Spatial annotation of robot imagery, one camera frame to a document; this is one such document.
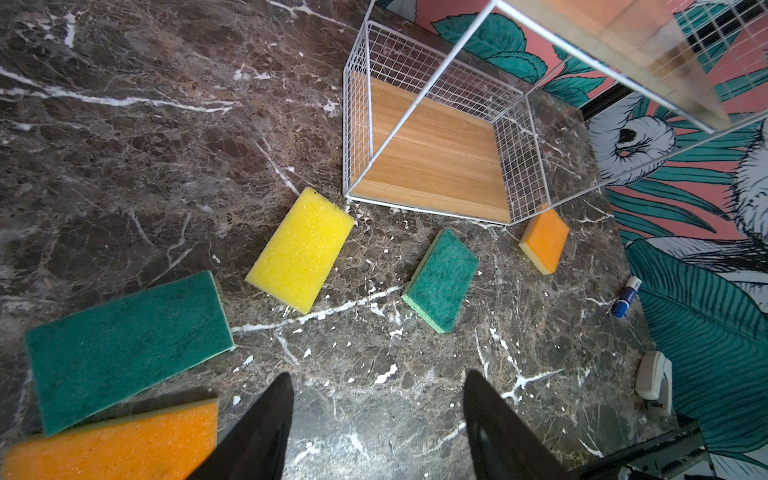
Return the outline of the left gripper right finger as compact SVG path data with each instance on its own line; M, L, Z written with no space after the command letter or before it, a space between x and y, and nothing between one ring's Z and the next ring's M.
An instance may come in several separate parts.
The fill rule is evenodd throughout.
M478 479L570 479L501 395L474 369L466 372L463 412Z

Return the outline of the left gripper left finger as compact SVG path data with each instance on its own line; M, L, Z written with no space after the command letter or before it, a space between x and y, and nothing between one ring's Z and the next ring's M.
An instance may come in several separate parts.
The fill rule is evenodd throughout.
M280 479L293 418L294 389L280 374L191 479Z

